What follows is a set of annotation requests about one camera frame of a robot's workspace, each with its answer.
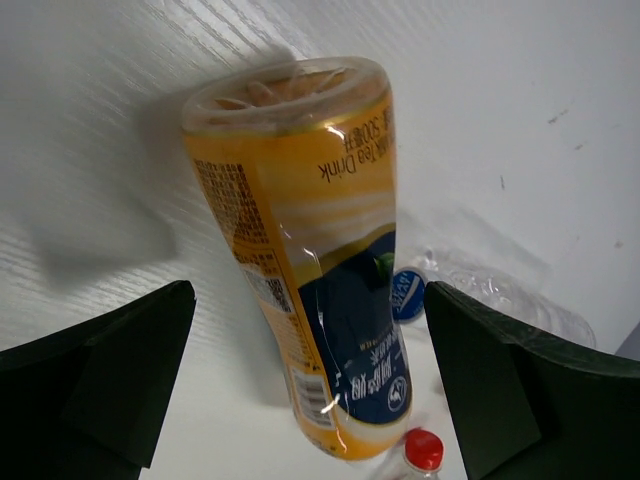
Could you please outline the blue label water bottle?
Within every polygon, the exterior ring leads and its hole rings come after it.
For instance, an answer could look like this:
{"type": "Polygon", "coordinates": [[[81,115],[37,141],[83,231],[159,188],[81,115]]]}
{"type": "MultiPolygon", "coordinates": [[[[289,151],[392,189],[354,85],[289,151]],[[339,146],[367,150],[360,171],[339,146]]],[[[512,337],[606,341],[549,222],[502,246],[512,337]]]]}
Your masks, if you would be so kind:
{"type": "Polygon", "coordinates": [[[429,334],[424,293],[443,281],[483,305],[574,343],[594,348],[595,334],[586,320],[513,276],[484,266],[456,250],[431,249],[399,263],[392,278],[392,318],[405,329],[429,334]]]}

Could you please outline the red cap clear bottle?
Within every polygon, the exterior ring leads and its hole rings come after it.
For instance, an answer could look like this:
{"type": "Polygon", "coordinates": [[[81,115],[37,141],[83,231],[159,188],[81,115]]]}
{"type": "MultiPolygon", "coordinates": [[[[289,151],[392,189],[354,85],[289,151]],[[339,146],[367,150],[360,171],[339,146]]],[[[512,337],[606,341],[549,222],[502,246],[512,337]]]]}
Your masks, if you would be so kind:
{"type": "Polygon", "coordinates": [[[423,428],[410,429],[372,473],[371,479],[437,480],[444,453],[444,443],[436,434],[423,428]]]}

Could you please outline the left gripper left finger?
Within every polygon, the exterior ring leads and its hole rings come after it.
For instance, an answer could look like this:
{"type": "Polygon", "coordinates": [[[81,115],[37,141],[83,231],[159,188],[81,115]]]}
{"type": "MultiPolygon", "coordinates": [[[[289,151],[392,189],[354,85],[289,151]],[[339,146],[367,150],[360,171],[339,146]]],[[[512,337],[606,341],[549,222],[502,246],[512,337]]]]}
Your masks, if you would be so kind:
{"type": "Polygon", "coordinates": [[[171,282],[1,353],[4,479],[137,479],[150,468],[196,306],[171,282]]]}

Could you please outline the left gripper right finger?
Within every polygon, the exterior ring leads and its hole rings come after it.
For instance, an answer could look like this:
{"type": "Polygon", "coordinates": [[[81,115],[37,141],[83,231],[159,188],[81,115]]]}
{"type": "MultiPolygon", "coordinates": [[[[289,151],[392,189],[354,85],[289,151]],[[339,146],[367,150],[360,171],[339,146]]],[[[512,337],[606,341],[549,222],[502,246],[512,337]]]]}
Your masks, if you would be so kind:
{"type": "Polygon", "coordinates": [[[636,479],[639,364],[501,314],[442,282],[426,318],[470,479],[636,479]]]}

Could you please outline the yellow milk tea bottle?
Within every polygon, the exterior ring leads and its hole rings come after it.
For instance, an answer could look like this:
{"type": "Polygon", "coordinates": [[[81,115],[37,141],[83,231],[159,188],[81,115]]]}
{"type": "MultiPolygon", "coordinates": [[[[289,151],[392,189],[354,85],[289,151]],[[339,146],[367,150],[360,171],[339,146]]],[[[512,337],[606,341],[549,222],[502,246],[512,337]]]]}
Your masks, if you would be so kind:
{"type": "Polygon", "coordinates": [[[381,65],[255,68],[193,94],[191,165],[276,339],[294,415],[319,449],[376,457],[407,429],[412,382],[392,317],[393,95],[381,65]]]}

